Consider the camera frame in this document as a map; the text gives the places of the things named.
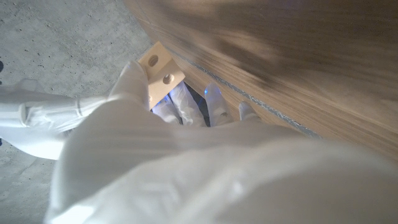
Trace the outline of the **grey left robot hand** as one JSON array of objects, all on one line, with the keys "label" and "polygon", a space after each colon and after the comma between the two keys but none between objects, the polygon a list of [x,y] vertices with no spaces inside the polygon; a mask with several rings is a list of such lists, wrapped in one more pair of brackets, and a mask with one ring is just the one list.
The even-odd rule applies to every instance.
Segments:
[{"label": "grey left robot hand", "polygon": [[128,62],[70,135],[45,223],[396,223],[397,163],[354,144],[241,120],[163,121]]}]

